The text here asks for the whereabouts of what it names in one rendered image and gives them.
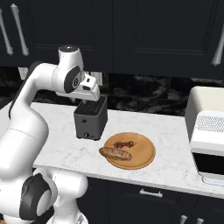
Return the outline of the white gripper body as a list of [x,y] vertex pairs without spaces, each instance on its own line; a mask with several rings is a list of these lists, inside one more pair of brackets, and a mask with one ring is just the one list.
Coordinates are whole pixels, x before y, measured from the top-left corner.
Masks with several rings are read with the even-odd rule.
[[100,89],[97,84],[93,88],[79,86],[72,92],[72,97],[97,102],[100,99]]

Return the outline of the dark grey toaster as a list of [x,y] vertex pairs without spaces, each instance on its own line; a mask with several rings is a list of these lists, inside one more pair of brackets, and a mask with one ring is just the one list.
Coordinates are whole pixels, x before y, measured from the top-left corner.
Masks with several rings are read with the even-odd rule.
[[81,101],[73,112],[76,136],[100,140],[108,121],[108,101],[101,96],[98,101]]

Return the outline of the baguette bread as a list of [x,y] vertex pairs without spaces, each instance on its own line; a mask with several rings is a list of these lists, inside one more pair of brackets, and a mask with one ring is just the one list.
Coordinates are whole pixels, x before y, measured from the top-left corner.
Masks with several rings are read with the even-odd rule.
[[111,159],[114,159],[114,160],[130,161],[132,159],[132,156],[131,156],[130,153],[128,153],[125,150],[119,150],[119,149],[116,149],[116,148],[101,147],[99,149],[99,152],[105,158],[111,158]]

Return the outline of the white toaster oven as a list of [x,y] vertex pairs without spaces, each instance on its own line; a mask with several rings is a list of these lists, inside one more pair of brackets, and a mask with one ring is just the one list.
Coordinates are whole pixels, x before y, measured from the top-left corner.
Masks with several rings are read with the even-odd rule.
[[193,87],[185,109],[185,126],[202,181],[224,186],[224,87]]

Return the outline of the dark base cupboard door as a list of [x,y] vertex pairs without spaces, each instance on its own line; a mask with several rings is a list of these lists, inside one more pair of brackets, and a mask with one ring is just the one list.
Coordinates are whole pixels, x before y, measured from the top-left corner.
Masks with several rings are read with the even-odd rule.
[[180,224],[182,216],[190,224],[192,215],[189,209],[156,201],[109,199],[109,224]]

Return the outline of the round wooden plate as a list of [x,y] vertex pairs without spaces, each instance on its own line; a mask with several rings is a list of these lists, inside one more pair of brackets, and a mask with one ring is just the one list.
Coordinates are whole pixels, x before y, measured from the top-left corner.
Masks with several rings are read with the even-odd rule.
[[137,133],[123,132],[115,134],[112,137],[110,137],[105,142],[104,145],[106,147],[112,147],[115,142],[128,142],[128,141],[137,142],[137,144],[132,148],[123,147],[120,150],[127,151],[128,153],[130,153],[132,159],[130,161],[119,161],[108,158],[108,161],[113,166],[124,170],[137,170],[144,168],[153,161],[156,155],[154,144],[146,136]]

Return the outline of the dark drawer front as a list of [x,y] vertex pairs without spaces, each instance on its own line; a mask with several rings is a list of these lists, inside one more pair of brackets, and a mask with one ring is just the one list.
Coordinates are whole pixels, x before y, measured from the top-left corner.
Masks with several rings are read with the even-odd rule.
[[[160,201],[168,205],[183,207],[194,206],[197,203],[198,199],[198,196],[195,194],[176,192],[143,185],[133,185],[100,178],[88,178],[88,181],[91,188],[96,188],[97,192],[106,193],[107,195],[112,197],[122,197],[127,199],[138,199],[145,201]],[[150,193],[161,192],[163,194],[163,198],[142,195],[139,193],[141,189],[144,189],[145,191]]]

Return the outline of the white wall socket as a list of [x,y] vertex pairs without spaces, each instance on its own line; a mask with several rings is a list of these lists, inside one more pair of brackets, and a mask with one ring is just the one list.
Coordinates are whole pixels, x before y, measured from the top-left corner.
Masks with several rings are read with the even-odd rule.
[[27,73],[28,73],[28,68],[27,67],[20,67],[18,69],[18,71],[19,71],[20,78],[23,81],[25,79]]
[[89,74],[96,78],[96,82],[99,86],[103,85],[102,73],[100,73],[100,72],[90,72]]

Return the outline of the dark wall cupboard door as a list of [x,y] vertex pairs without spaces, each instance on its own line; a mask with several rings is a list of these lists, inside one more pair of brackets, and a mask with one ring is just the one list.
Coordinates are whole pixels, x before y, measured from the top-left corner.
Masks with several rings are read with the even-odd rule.
[[[24,34],[29,55],[24,56],[21,49],[18,28],[11,11],[11,5],[15,4],[19,9],[20,22]],[[0,28],[0,67],[29,67],[37,58],[35,56],[34,33],[32,29],[29,0],[0,0],[0,7],[3,11],[3,21],[8,34],[13,54],[6,52],[4,37]]]
[[112,0],[30,0],[35,58],[59,61],[61,46],[80,48],[84,69],[113,70]]
[[224,0],[113,0],[114,72],[224,78]]

